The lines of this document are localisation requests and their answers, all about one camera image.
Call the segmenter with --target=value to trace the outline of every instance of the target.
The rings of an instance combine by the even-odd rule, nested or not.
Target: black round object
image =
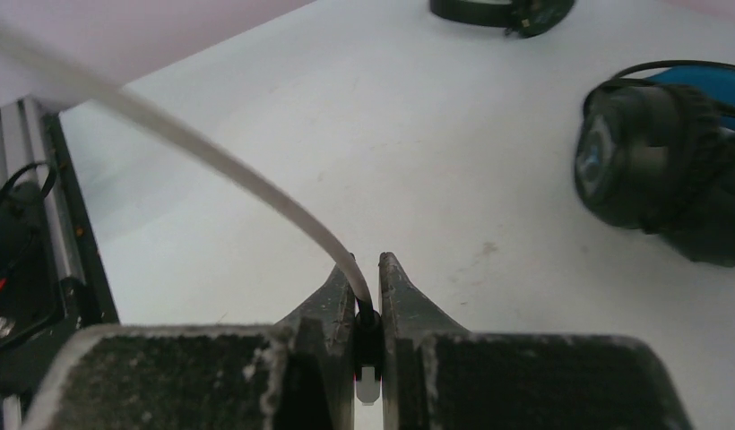
[[[595,95],[587,110],[574,164],[584,205],[617,227],[673,227],[719,165],[709,98],[684,85],[626,87]]]
[[[529,38],[566,18],[575,0],[430,0],[431,12],[450,21],[503,27]]]

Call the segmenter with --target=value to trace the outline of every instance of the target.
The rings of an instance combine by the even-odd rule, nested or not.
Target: white table
[[[735,62],[735,25],[578,3],[518,40],[425,0],[320,0],[130,88],[300,199],[374,294],[390,250],[472,330],[637,336],[699,428],[735,429],[735,270],[603,225],[571,181],[593,85],[644,61]],[[63,121],[124,323],[274,322],[325,280],[329,258],[224,179],[91,103]]]

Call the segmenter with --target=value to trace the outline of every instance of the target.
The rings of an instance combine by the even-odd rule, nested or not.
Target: black headphones
[[[575,188],[611,226],[663,234],[693,260],[732,266],[735,130],[722,120],[735,120],[735,106],[694,85],[626,77],[681,67],[709,88],[723,77],[703,81],[714,70],[735,76],[732,64],[669,61],[628,68],[599,85],[584,101]]]
[[[558,25],[575,0],[430,0],[431,12],[451,21],[502,27],[530,38]]]

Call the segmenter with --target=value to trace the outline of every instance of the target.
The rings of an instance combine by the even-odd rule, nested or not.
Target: blue object
[[[692,85],[712,99],[735,106],[735,70],[704,65],[679,65],[646,79],[658,83]],[[723,116],[722,125],[735,131],[735,118]]]

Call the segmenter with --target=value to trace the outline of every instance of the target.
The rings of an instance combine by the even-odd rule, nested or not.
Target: screw
[[[8,336],[15,324],[16,322],[14,320],[0,316],[0,339]]]

